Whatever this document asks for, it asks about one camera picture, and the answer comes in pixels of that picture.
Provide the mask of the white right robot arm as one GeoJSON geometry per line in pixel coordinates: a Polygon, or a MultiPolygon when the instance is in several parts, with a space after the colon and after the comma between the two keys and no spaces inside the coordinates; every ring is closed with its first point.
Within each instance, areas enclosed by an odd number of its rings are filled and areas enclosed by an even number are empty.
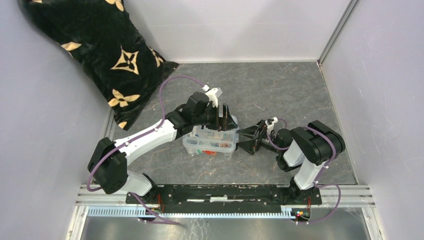
{"type": "Polygon", "coordinates": [[[284,172],[297,169],[285,191],[295,204],[302,204],[313,191],[324,169],[346,150],[343,137],[319,120],[293,129],[275,129],[278,117],[263,119],[257,124],[239,129],[247,140],[237,146],[254,155],[261,148],[277,153],[276,162],[284,172]]]}

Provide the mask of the clear box lid black handle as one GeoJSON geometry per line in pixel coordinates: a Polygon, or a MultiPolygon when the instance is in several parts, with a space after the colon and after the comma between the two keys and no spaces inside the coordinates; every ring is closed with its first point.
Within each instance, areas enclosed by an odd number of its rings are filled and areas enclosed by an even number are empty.
{"type": "Polygon", "coordinates": [[[208,129],[205,126],[195,126],[190,133],[183,136],[183,139],[186,140],[189,138],[201,138],[234,142],[237,138],[237,129],[238,127],[236,126],[236,129],[233,130],[218,131],[208,129]]]}

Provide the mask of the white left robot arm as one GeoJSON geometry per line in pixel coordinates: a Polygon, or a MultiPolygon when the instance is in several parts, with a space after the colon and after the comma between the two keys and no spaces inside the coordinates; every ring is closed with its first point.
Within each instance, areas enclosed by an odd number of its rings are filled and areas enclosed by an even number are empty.
{"type": "Polygon", "coordinates": [[[119,190],[137,194],[145,204],[157,198],[154,182],[146,174],[131,172],[129,165],[145,153],[189,134],[201,126],[213,131],[231,131],[238,125],[227,104],[217,105],[217,98],[195,92],[175,110],[168,112],[154,125],[129,137],[98,141],[87,169],[90,173],[87,190],[102,190],[110,195],[119,190]]]}

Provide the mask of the clear plastic storage box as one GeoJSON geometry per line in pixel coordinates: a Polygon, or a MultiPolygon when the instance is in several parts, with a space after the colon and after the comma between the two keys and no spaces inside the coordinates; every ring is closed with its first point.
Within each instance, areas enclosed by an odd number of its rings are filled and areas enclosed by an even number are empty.
{"type": "MultiPolygon", "coordinates": [[[[235,116],[232,116],[235,125],[238,127],[238,120],[235,116]]],[[[234,151],[237,148],[239,141],[239,135],[237,134],[235,141],[224,141],[216,139],[204,139],[204,138],[188,138],[184,140],[182,138],[182,144],[191,156],[210,156],[217,157],[222,160],[230,160],[234,151]]]]}

